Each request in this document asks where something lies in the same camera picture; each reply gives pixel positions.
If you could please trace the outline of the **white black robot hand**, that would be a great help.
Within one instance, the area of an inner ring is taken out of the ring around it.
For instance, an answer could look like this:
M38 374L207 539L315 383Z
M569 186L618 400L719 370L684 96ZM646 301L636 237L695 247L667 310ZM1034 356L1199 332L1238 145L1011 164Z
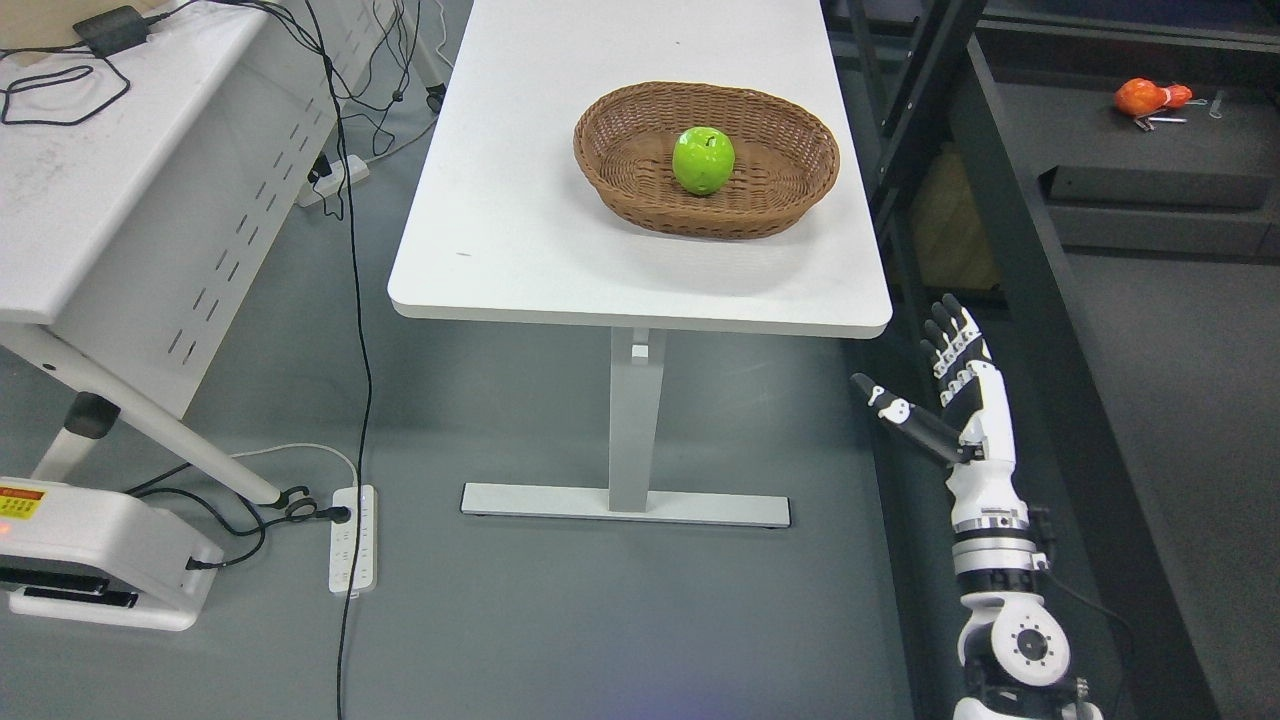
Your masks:
M955 530L1025 530L1029 509L1012 486L1016 448L1002 372L970 311L951 293L931 309L922 341L942 407L934 415L863 373L851 377L868 407L938 459L950 474Z

